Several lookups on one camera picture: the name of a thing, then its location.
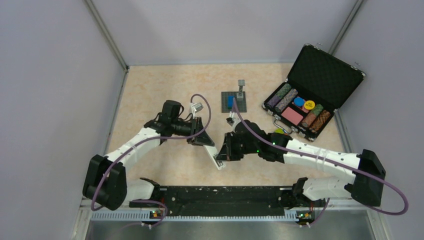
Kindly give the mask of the grey lego tower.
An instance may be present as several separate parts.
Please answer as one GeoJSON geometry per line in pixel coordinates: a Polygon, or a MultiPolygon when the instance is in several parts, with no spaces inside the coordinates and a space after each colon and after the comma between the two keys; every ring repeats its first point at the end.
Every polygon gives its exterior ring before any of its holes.
{"type": "Polygon", "coordinates": [[[237,80],[238,91],[236,93],[237,101],[242,101],[244,99],[244,86],[246,85],[246,81],[244,79],[237,80]]]}

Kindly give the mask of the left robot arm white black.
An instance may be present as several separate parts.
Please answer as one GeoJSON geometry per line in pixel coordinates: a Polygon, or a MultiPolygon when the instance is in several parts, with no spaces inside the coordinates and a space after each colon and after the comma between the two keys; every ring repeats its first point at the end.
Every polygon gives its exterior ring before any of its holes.
{"type": "Polygon", "coordinates": [[[184,107],[178,101],[166,100],[156,117],[148,121],[129,141],[116,150],[93,156],[88,165],[82,195],[109,210],[118,209],[128,198],[141,199],[147,206],[154,207],[160,202],[160,193],[154,185],[143,180],[141,190],[128,192],[127,169],[133,167],[143,155],[162,145],[167,140],[186,140],[193,146],[202,146],[215,166],[221,168],[216,160],[218,150],[206,132],[207,126],[196,114],[203,105],[191,102],[187,118],[180,115],[184,107]]]}

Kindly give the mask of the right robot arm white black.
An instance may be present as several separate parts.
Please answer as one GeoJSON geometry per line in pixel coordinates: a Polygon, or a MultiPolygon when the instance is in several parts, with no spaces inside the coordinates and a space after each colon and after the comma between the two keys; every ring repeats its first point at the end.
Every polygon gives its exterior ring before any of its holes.
{"type": "Polygon", "coordinates": [[[346,153],[319,148],[286,134],[266,133],[256,123],[246,120],[235,124],[232,131],[224,135],[215,158],[220,162],[240,161],[248,154],[257,154],[268,162],[315,168],[331,175],[326,179],[301,180],[301,187],[293,192],[293,200],[299,206],[322,198],[352,198],[370,207],[381,205],[384,185],[373,177],[383,180],[386,171],[371,150],[346,153]]]}

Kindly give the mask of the blue lego brick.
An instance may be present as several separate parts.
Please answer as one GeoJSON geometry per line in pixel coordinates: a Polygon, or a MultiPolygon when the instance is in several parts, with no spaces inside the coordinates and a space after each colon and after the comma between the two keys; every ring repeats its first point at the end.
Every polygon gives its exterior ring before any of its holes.
{"type": "Polygon", "coordinates": [[[233,108],[234,100],[235,100],[234,96],[228,96],[227,97],[227,105],[226,106],[229,110],[231,110],[233,108]]]}

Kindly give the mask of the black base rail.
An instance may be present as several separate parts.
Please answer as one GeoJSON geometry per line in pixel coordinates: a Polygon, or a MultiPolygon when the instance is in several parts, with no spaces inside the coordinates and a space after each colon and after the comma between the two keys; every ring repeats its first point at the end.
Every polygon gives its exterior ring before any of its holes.
{"type": "Polygon", "coordinates": [[[311,201],[290,186],[160,186],[150,203],[132,200],[131,208],[168,208],[170,217],[268,217],[283,216],[286,210],[324,206],[311,201]]]}

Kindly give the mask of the white remote control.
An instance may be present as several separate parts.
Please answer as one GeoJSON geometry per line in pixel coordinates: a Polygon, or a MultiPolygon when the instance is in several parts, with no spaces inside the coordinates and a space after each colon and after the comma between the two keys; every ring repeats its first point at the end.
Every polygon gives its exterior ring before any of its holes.
{"type": "Polygon", "coordinates": [[[213,162],[213,164],[218,170],[222,170],[226,166],[225,163],[220,160],[217,160],[218,150],[215,146],[204,145],[203,148],[205,149],[209,159],[213,162]]]}

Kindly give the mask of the pink card deck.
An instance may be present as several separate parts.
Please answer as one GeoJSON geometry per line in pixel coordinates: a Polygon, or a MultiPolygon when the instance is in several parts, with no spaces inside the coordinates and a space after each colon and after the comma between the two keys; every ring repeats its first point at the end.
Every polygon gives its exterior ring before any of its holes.
{"type": "Polygon", "coordinates": [[[298,113],[291,107],[287,107],[281,113],[281,116],[295,126],[297,126],[304,119],[304,116],[302,114],[298,113]]]}

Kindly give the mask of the yellow dealer button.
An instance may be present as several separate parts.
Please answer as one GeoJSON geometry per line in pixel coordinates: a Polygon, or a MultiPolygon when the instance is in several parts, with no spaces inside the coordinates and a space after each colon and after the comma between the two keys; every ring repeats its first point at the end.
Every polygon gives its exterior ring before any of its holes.
{"type": "Polygon", "coordinates": [[[315,108],[315,106],[316,106],[316,103],[313,100],[307,100],[303,104],[303,109],[311,111],[315,108]]]}

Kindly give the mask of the black poker chip case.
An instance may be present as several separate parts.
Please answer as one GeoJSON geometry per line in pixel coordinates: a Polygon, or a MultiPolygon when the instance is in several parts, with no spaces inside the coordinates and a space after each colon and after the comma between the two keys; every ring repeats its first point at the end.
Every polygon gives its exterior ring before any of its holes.
{"type": "Polygon", "coordinates": [[[285,81],[261,107],[302,138],[313,142],[365,77],[358,68],[306,43],[285,81]],[[296,97],[314,101],[315,108],[305,110],[294,105],[296,97]],[[304,116],[298,125],[281,116],[288,107],[304,116]]]}

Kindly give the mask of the colourful toy car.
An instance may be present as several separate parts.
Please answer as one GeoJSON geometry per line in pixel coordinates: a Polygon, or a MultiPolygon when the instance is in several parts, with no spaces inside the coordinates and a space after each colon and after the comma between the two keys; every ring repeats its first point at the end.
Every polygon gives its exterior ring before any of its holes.
{"type": "Polygon", "coordinates": [[[283,129],[281,129],[281,128],[276,129],[274,132],[275,133],[278,133],[278,134],[283,134],[283,135],[286,134],[286,132],[283,129]]]}

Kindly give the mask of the blue round chip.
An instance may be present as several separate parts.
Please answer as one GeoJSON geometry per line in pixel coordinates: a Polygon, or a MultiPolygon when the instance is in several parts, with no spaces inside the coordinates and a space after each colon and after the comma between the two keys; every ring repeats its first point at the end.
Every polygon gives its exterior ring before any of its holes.
{"type": "Polygon", "coordinates": [[[297,106],[297,107],[303,107],[304,106],[304,104],[305,104],[305,100],[303,99],[303,98],[301,98],[301,97],[296,97],[294,100],[293,100],[293,103],[294,103],[294,105],[295,106],[297,106]]]}

